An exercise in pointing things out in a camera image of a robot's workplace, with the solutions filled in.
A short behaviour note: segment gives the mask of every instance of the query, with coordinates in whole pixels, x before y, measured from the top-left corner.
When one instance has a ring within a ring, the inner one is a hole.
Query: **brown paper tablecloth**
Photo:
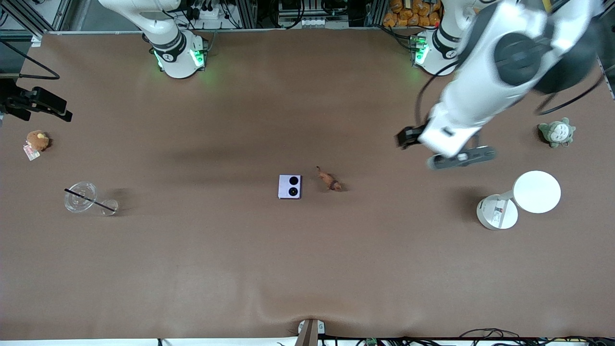
[[[308,317],[339,336],[615,334],[604,85],[541,118],[528,95],[482,132],[496,160],[434,172],[426,148],[393,139],[427,75],[379,31],[222,33],[185,80],[158,72],[139,35],[45,36],[31,55],[61,79],[20,85],[74,118],[0,129],[0,339],[287,336]],[[574,143],[551,149],[536,125],[563,116]],[[36,129],[54,144],[29,162]],[[326,191],[316,165],[347,191]],[[560,204],[483,228],[478,201],[535,169]],[[279,174],[304,176],[301,200],[277,199]],[[68,212],[63,189],[82,180],[120,213]]]

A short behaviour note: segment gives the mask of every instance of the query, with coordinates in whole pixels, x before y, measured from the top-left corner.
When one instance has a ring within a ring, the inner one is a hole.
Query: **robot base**
[[[423,57],[422,62],[415,61],[415,65],[422,67],[423,70],[425,70],[429,74],[438,73],[438,71],[440,71],[442,68],[446,67],[457,59],[456,50],[452,50],[451,52],[449,52],[449,55],[451,55],[450,58],[446,59],[442,57],[442,53],[440,53],[435,48],[434,33],[435,30],[426,30],[420,34],[421,36],[424,36],[426,38],[425,42],[427,42],[427,49],[425,50],[425,56]],[[438,75],[445,76],[453,72],[454,69],[455,66],[452,66],[450,68],[447,68],[445,71],[440,72],[440,74]]]
[[[196,71],[205,69],[207,62],[208,41],[202,37],[183,31],[186,36],[186,48],[179,54],[175,62],[166,62],[158,59],[160,70],[166,72],[170,77],[183,79],[192,76]]]

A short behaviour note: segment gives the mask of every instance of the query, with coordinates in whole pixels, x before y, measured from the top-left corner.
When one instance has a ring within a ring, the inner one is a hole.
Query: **green led light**
[[[203,66],[203,53],[200,51],[193,51],[192,49],[190,50],[190,55],[192,55],[192,59],[194,60],[194,64],[197,66]]]
[[[162,63],[160,62],[160,57],[158,56],[158,53],[156,53],[156,51],[154,51],[154,56],[156,57],[156,60],[158,61],[158,66],[160,66],[160,68],[162,68]]]
[[[425,57],[427,56],[428,52],[429,52],[429,45],[427,45],[425,43],[422,46],[422,48],[419,49],[419,51],[416,53],[415,62],[416,63],[424,63],[425,62]]]

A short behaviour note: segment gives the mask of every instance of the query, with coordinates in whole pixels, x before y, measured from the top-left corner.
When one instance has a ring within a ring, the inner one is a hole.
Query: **white lamp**
[[[517,223],[517,205],[528,212],[541,214],[559,203],[560,184],[552,175],[542,171],[522,174],[513,184],[512,190],[501,195],[483,199],[476,208],[480,223],[490,230],[505,230]]]

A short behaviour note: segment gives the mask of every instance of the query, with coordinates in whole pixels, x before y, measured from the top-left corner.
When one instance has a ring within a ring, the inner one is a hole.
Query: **black cable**
[[[167,11],[162,10],[162,13],[164,13],[165,15],[167,15],[167,17],[171,18],[172,20],[175,20],[175,17],[173,17],[172,15],[170,15]]]
[[[301,22],[301,19],[303,19],[303,14],[306,11],[305,2],[303,2],[303,0],[297,0],[297,8],[298,8],[298,10],[297,10],[297,19],[295,20],[293,25],[291,25],[288,28],[286,28],[286,30],[294,28],[295,26],[297,26],[297,24],[299,24]]]
[[[562,103],[559,106],[553,107],[549,110],[543,111],[542,109],[555,97],[554,95],[550,95],[547,100],[545,102],[542,102],[538,108],[536,108],[536,111],[538,112],[538,115],[547,115],[549,113],[553,113],[554,111],[557,110],[561,110],[562,108],[564,108],[565,106],[570,105],[571,103],[577,102],[579,99],[583,98],[585,95],[589,94],[590,92],[592,92],[594,89],[596,89],[600,84],[602,84],[602,82],[605,80],[605,77],[600,75],[599,79],[596,81],[596,83],[594,83],[589,89],[587,89],[586,91],[584,91],[583,93],[581,93],[581,95],[578,95],[577,97],[566,101],[564,103]]]
[[[2,23],[0,23],[0,26],[3,26],[8,19],[9,19],[9,13],[2,10],[2,14],[0,14],[0,21],[2,21]]]
[[[436,72],[433,76],[431,76],[431,78],[429,78],[429,80],[427,81],[427,83],[425,83],[425,85],[423,85],[423,87],[421,88],[421,91],[419,91],[419,94],[416,96],[416,103],[415,103],[415,118],[416,118],[416,124],[421,124],[421,101],[423,100],[423,93],[425,93],[425,90],[427,89],[427,87],[431,84],[431,82],[434,81],[434,79],[442,72],[446,71],[447,69],[457,65],[459,62],[452,62],[450,64],[448,64],[447,66],[443,67],[440,71]],[[463,335],[466,335],[469,332],[473,332],[473,331],[478,331],[481,329],[474,329],[471,331],[467,331]]]
[[[224,12],[224,17],[228,16],[229,22],[235,27],[235,29],[241,29],[241,26],[235,21],[235,18],[232,16],[232,12],[229,8],[229,5],[226,3],[226,0],[220,0],[220,7],[222,8],[222,12]]]
[[[505,330],[499,329],[499,328],[477,328],[477,329],[471,329],[471,330],[461,334],[459,337],[464,337],[464,336],[466,336],[466,335],[468,335],[470,333],[473,333],[473,332],[490,332],[487,336],[483,336],[483,337],[490,337],[491,335],[493,335],[494,332],[500,333],[499,337],[504,337],[504,333],[510,334],[510,335],[512,335],[514,337],[520,337],[519,334],[517,334],[515,332],[505,331]]]
[[[186,11],[180,10],[180,12],[181,12],[181,14],[184,15],[184,18],[188,21],[187,28],[190,29],[190,26],[192,26],[192,30],[196,30],[195,27],[194,27],[194,24],[192,24],[192,21],[188,18],[188,15],[186,14],[188,12],[188,10],[186,10]]]
[[[209,53],[209,51],[212,49],[213,47],[213,42],[216,41],[216,35],[218,34],[218,30],[213,32],[213,36],[212,36],[212,40],[207,44],[207,52]]]
[[[348,13],[348,6],[346,6],[346,8],[341,10],[341,11],[335,12],[335,10],[332,7],[331,7],[331,9],[327,9],[326,3],[327,3],[327,0],[321,0],[320,1],[320,8],[323,11],[325,11],[325,13],[328,14],[328,15],[345,15],[345,14]]]
[[[407,50],[412,50],[412,48],[410,48],[410,46],[406,46],[402,41],[400,41],[400,38],[397,37],[397,35],[393,34],[393,37],[395,38],[395,41],[397,41],[397,43],[399,43],[400,46],[404,47]]]
[[[384,31],[385,33],[387,33],[387,34],[389,34],[391,36],[395,36],[395,37],[398,37],[398,38],[405,38],[405,39],[409,39],[410,38],[409,36],[404,36],[402,34],[398,34],[398,33],[393,32],[393,28],[391,28],[391,30],[389,30],[389,29],[387,29],[386,27],[384,27],[384,26],[382,26],[380,24],[371,24],[370,26],[373,26],[375,28],[379,28],[380,30]]]
[[[15,53],[21,55],[22,57],[30,60],[31,62],[35,63],[36,65],[38,65],[39,67],[42,67],[43,69],[45,69],[45,71],[51,73],[53,76],[37,76],[35,74],[19,74],[19,78],[31,78],[31,79],[49,79],[49,80],[57,80],[60,79],[60,75],[57,74],[56,72],[54,72],[53,70],[51,70],[49,67],[39,63],[38,61],[32,59],[31,57],[29,57],[27,54],[24,54],[22,52],[20,52],[17,48],[11,46],[7,41],[3,40],[0,38],[0,43],[2,43],[3,45],[7,46],[8,48],[10,48],[12,51],[14,51]]]
[[[273,16],[274,12],[275,12],[275,8],[273,7],[274,6],[274,2],[277,2],[277,0],[271,0],[271,2],[269,2],[269,19],[270,19],[271,23],[273,24],[274,28],[279,29],[282,26],[280,26],[280,23],[278,23],[278,21]]]

